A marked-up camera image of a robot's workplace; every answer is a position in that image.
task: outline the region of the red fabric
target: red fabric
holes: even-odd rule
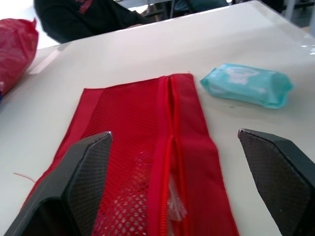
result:
[[[19,81],[32,63],[38,43],[33,22],[0,20],[0,95],[5,95]]]
[[[112,131],[113,143],[93,235],[166,236],[171,173],[188,211],[174,224],[177,235],[238,236],[190,74],[85,89],[51,167],[32,192],[71,144],[104,131]]]

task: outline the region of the table surface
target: table surface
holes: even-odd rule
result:
[[[281,71],[296,89],[280,110],[209,96],[199,82],[239,63]],[[291,139],[315,161],[315,39],[257,1],[125,29],[39,50],[25,79],[0,105],[0,235],[49,167],[83,88],[172,73],[194,75],[226,190],[242,236],[280,236],[237,138],[248,128]]]

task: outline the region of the red thread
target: red thread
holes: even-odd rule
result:
[[[17,176],[22,176],[22,177],[24,177],[24,178],[28,178],[28,179],[29,179],[30,181],[32,181],[33,183],[35,183],[35,182],[36,182],[33,178],[28,177],[28,176],[26,176],[26,175],[19,174],[19,173],[13,173],[13,174],[15,174],[15,175],[17,175]]]

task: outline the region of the zipper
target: zipper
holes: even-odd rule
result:
[[[184,206],[187,208],[186,182],[184,174],[183,154],[180,142],[180,107],[179,96],[176,90],[176,83],[173,76],[166,78],[166,96],[165,107],[168,122],[169,138],[167,139],[163,175],[162,175],[162,193],[161,193],[161,211],[160,211],[160,235],[167,236],[167,211],[169,197],[169,176],[170,176],[170,159],[173,153],[176,154],[176,163],[178,163],[179,172],[179,192],[183,200]],[[180,224],[182,235],[188,236],[188,218],[185,217]]]

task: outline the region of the wet wipes package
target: wet wipes package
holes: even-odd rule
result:
[[[237,64],[224,64],[200,82],[213,96],[272,109],[284,106],[288,92],[293,89],[283,73]]]

